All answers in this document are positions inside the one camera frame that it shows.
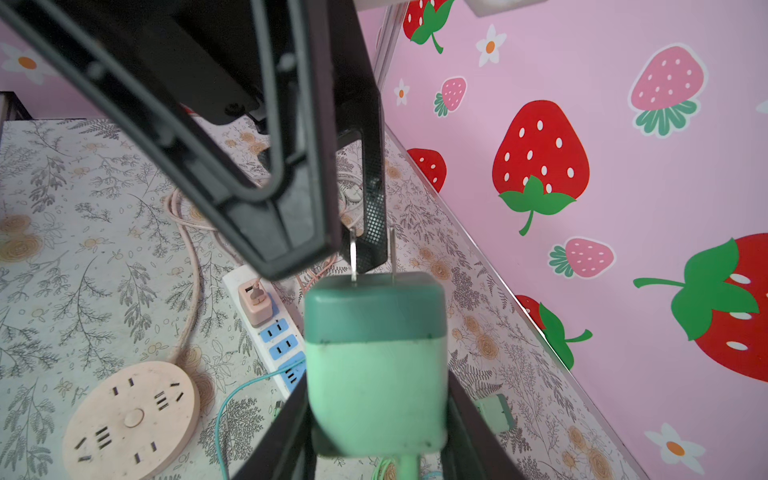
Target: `green plug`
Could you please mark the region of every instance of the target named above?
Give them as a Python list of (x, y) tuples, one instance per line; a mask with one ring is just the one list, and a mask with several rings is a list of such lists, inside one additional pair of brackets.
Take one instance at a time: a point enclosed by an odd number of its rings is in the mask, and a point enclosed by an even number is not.
[(306, 295), (307, 387), (324, 456), (407, 458), (447, 439), (445, 294), (423, 272), (331, 276)]

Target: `white flower decal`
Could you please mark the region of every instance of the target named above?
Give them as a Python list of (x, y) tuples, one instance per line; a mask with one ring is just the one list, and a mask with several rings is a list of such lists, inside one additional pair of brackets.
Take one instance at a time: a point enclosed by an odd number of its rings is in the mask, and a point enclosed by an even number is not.
[(13, 72), (24, 72), (32, 83), (42, 85), (43, 76), (57, 77), (58, 72), (45, 63), (36, 51), (28, 48), (21, 51), (7, 43), (0, 43), (0, 48), (8, 56), (8, 60), (2, 62), (2, 69)]
[(477, 48), (480, 51), (480, 66), (488, 63), (488, 60), (493, 63), (498, 63), (498, 49), (504, 44), (504, 40), (507, 39), (507, 34), (500, 33), (496, 35), (496, 27), (491, 25), (488, 27), (488, 34), (485, 39), (477, 43)]
[(407, 85), (404, 85), (402, 83), (402, 78), (400, 78), (400, 85), (395, 87), (395, 96), (397, 97), (397, 105), (408, 104), (408, 91), (411, 88)]
[(694, 472), (704, 475), (704, 469), (696, 457), (702, 456), (707, 450), (696, 443), (680, 440), (680, 436), (665, 423), (661, 426), (661, 433), (645, 432), (653, 443), (661, 447), (661, 459), (670, 465), (682, 462)]

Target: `beige round socket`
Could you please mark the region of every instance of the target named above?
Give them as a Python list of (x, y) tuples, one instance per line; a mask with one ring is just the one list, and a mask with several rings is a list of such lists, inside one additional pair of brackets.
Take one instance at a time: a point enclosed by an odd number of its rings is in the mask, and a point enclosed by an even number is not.
[(199, 414), (197, 387), (182, 369), (129, 366), (97, 386), (70, 419), (65, 467), (78, 480), (151, 478), (179, 456)]

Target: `pink strawberry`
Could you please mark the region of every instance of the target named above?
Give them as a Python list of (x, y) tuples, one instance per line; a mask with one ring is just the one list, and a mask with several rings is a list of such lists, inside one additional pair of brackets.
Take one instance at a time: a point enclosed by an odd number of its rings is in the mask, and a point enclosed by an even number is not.
[(706, 79), (703, 65), (690, 48), (674, 45), (658, 52), (632, 89), (630, 103), (640, 112), (634, 119), (635, 127), (659, 137), (685, 128), (687, 118), (698, 110), (692, 99)]
[(616, 260), (614, 251), (605, 243), (583, 237), (572, 237), (565, 247), (555, 245), (549, 253), (549, 264), (557, 275), (571, 278), (595, 278), (608, 270)]
[(435, 113), (444, 117), (462, 103), (467, 93), (467, 81), (464, 77), (449, 78), (442, 82), (442, 90), (435, 96)]

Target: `metal prong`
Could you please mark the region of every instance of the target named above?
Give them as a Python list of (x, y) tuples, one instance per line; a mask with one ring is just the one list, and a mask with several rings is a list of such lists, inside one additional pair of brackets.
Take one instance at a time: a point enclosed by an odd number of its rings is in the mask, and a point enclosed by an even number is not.
[(357, 232), (354, 228), (349, 232), (349, 261), (352, 263), (352, 283), (357, 282)]
[(389, 228), (389, 262), (392, 264), (392, 283), (397, 276), (397, 237), (395, 227)]

